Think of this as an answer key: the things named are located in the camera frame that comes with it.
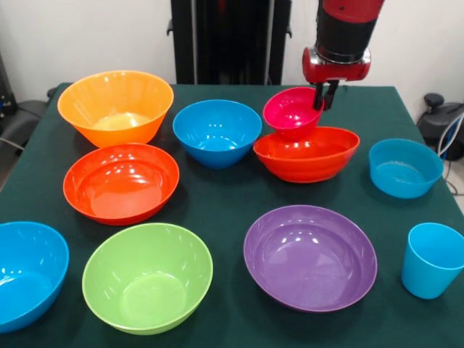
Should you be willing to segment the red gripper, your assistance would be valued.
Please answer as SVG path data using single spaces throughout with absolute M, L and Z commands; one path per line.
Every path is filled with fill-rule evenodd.
M 308 83 L 316 83 L 313 109 L 320 110 L 322 107 L 323 83 L 328 82 L 328 90 L 324 96 L 324 108 L 330 109 L 339 87 L 339 82 L 332 80 L 363 80 L 370 70 L 370 64 L 371 54 L 369 49 L 364 51 L 360 61 L 339 64 L 321 58 L 314 47 L 306 47 L 302 55 L 302 72 Z

